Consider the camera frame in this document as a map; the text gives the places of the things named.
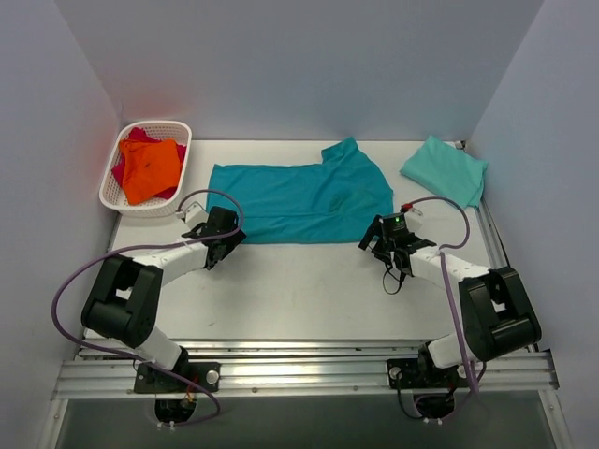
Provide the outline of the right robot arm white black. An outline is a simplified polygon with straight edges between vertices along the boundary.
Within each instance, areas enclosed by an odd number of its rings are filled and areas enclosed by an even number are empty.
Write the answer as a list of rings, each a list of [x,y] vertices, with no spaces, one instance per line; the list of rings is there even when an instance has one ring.
[[[488,362],[540,341],[541,326],[513,268],[487,268],[445,253],[411,232],[404,213],[375,216],[358,247],[397,270],[399,282],[419,278],[448,296],[456,329],[419,350],[416,375],[423,384],[438,385],[458,365]]]

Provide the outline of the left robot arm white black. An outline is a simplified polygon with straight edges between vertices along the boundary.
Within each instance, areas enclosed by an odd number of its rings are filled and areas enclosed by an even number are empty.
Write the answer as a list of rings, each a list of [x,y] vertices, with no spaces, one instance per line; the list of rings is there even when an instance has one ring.
[[[105,260],[81,313],[84,327],[157,365],[155,381],[168,392],[187,385],[191,368],[186,350],[155,324],[162,288],[192,271],[214,268],[246,238],[238,213],[223,207],[189,210],[183,222],[189,231],[176,248]]]

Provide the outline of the teal t-shirt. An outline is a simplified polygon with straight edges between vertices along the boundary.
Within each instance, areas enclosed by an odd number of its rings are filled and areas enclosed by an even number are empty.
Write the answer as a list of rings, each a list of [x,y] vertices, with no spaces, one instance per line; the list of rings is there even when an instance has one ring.
[[[318,164],[216,165],[209,188],[236,199],[249,244],[358,242],[393,190],[354,138],[321,151]]]

